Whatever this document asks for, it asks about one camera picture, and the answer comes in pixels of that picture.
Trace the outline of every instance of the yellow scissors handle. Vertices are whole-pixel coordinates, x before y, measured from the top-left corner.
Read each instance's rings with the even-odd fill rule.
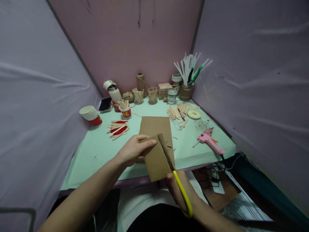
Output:
[[[187,195],[187,193],[186,193],[186,191],[185,191],[185,189],[184,189],[184,187],[183,187],[183,185],[182,185],[182,183],[181,183],[181,181],[180,181],[180,179],[179,179],[179,177],[178,177],[177,172],[176,172],[176,171],[173,171],[173,174],[174,174],[174,176],[175,176],[175,178],[176,178],[176,182],[177,182],[177,184],[178,184],[178,186],[179,186],[179,188],[180,188],[181,193],[183,194],[184,200],[185,200],[185,202],[186,202],[186,204],[187,204],[187,208],[188,208],[188,212],[187,212],[187,211],[184,211],[184,210],[182,210],[182,212],[183,212],[183,214],[184,214],[187,218],[192,218],[193,210],[192,210],[192,205],[191,205],[191,202],[190,202],[190,200],[189,200],[189,198],[188,198],[188,195]]]

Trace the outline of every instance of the power strip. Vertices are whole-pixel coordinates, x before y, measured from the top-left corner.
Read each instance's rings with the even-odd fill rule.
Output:
[[[218,194],[225,194],[225,191],[223,189],[223,186],[222,186],[222,183],[221,181],[218,181],[218,182],[213,182],[213,180],[217,180],[219,178],[218,176],[218,173],[215,171],[218,171],[218,167],[217,166],[213,166],[212,169],[208,169],[207,172],[208,172],[208,175],[209,175],[209,179],[210,179],[210,183],[212,185],[212,191],[214,193],[218,193]]]

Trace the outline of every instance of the red plate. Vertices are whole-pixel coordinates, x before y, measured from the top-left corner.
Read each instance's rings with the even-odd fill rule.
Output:
[[[123,123],[123,124],[125,124],[125,122],[123,122],[123,121],[117,121],[117,122],[114,122],[114,123]],[[114,135],[119,135],[119,134],[121,134],[122,132],[124,132],[126,130],[126,127],[127,126],[121,128],[120,130],[118,130],[119,128],[116,128],[116,129],[110,130],[110,132],[113,133],[114,131],[118,130]]]

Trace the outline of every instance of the white thermos bottle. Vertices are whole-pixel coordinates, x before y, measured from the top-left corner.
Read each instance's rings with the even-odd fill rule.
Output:
[[[103,84],[103,88],[106,89],[110,95],[110,97],[112,98],[113,101],[117,102],[117,101],[121,101],[122,97],[121,97],[121,93],[119,91],[119,89],[116,87],[116,83],[108,80],[106,82],[104,82]]]

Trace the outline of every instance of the scissors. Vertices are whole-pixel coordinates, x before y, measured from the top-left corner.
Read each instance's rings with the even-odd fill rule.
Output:
[[[170,166],[170,169],[172,170],[172,172],[173,172],[173,174],[174,174],[174,176],[175,176],[175,178],[176,178],[176,182],[177,182],[177,184],[178,184],[178,187],[180,188],[180,191],[181,191],[181,193],[182,193],[182,195],[183,195],[184,201],[186,202],[186,205],[187,205],[187,208],[188,208],[188,211],[182,210],[182,212],[183,212],[183,214],[184,214],[187,218],[192,218],[193,210],[192,210],[192,205],[191,205],[191,202],[190,202],[190,200],[189,200],[189,197],[188,197],[188,195],[187,195],[187,193],[186,193],[186,191],[185,191],[185,189],[184,189],[184,187],[183,187],[183,185],[182,185],[182,183],[181,183],[181,181],[180,181],[180,179],[179,179],[179,176],[178,176],[178,174],[177,174],[177,172],[176,172],[176,170],[175,170],[175,168],[174,168],[172,162],[170,161],[169,156],[167,155],[167,153],[168,153],[167,148],[166,148],[165,146],[163,146],[163,143],[162,143],[162,142],[161,142],[161,145],[162,145],[164,154],[165,154],[165,156],[166,156],[168,165]]]

